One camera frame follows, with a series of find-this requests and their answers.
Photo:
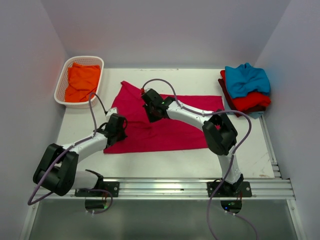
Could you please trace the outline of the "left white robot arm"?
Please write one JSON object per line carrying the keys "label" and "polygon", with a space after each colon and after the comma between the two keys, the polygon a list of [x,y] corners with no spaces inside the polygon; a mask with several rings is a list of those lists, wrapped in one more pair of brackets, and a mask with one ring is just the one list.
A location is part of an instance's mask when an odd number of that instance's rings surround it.
{"label": "left white robot arm", "polygon": [[78,170],[78,163],[124,140],[127,123],[124,116],[112,113],[107,122],[84,139],[65,145],[50,144],[35,170],[33,182],[58,196],[82,189],[95,197],[101,195],[103,176],[92,170]]}

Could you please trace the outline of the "crimson pink t shirt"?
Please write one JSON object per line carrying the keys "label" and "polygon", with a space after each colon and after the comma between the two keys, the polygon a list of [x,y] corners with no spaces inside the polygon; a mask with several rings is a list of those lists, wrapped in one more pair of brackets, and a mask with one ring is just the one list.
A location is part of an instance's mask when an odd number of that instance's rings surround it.
{"label": "crimson pink t shirt", "polygon": [[127,137],[105,149],[104,154],[180,151],[207,147],[203,132],[196,127],[171,119],[150,123],[143,104],[141,90],[127,81],[122,81],[112,106],[127,119]]}

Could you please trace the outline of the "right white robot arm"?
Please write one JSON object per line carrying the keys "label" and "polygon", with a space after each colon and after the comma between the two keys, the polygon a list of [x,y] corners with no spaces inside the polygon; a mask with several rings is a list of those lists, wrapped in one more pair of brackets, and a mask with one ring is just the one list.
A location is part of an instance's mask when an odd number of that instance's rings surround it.
{"label": "right white robot arm", "polygon": [[170,119],[186,123],[203,132],[208,149],[217,155],[224,182],[214,187],[221,196],[233,197],[241,190],[243,174],[233,153],[238,132],[225,113],[208,115],[195,107],[178,103],[174,97],[163,99],[154,89],[142,90],[141,98],[148,120]]}

